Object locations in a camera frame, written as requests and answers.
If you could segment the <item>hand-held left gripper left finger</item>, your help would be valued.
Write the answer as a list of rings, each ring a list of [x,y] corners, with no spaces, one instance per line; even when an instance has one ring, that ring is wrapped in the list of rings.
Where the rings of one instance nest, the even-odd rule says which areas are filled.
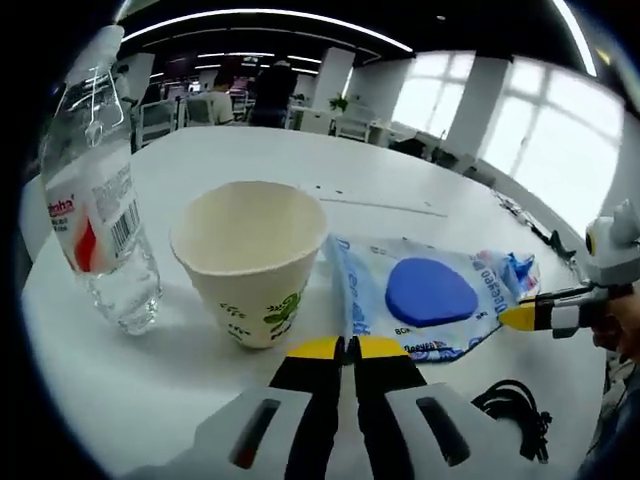
[[[323,479],[338,427],[345,340],[290,350],[268,385],[250,388],[194,437],[196,479]]]

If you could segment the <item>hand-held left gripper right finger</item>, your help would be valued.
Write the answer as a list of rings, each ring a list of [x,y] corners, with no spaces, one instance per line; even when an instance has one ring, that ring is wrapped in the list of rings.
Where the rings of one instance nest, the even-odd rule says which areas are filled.
[[[481,479],[480,412],[445,384],[429,385],[385,337],[354,336],[358,424],[376,479]]]

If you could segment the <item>person's right hand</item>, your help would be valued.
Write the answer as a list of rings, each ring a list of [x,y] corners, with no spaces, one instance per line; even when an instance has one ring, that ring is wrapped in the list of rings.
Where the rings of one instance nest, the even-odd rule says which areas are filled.
[[[639,363],[639,293],[611,300],[604,317],[592,327],[596,347],[615,351]]]

